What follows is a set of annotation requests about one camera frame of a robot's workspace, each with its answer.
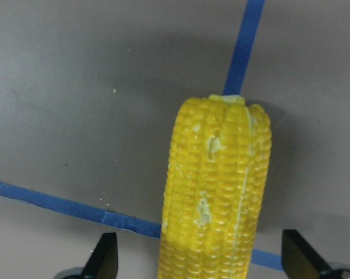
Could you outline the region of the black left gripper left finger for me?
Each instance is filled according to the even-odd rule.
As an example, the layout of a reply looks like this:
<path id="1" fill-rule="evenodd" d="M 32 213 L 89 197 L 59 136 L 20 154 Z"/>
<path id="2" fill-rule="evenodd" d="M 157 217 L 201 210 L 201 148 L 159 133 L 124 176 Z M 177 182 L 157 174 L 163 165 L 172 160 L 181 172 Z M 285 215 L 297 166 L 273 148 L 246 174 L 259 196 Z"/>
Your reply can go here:
<path id="1" fill-rule="evenodd" d="M 118 269 L 117 234 L 103 233 L 81 272 L 81 278 L 115 279 Z"/>

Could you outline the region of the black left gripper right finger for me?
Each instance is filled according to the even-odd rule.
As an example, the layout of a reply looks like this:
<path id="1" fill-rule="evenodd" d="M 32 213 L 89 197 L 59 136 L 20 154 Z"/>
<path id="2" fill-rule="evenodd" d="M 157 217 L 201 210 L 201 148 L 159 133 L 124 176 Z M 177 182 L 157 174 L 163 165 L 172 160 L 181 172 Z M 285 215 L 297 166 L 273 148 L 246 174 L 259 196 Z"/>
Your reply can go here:
<path id="1" fill-rule="evenodd" d="M 283 230 L 281 265 L 290 279 L 337 278 L 337 273 L 297 230 Z"/>

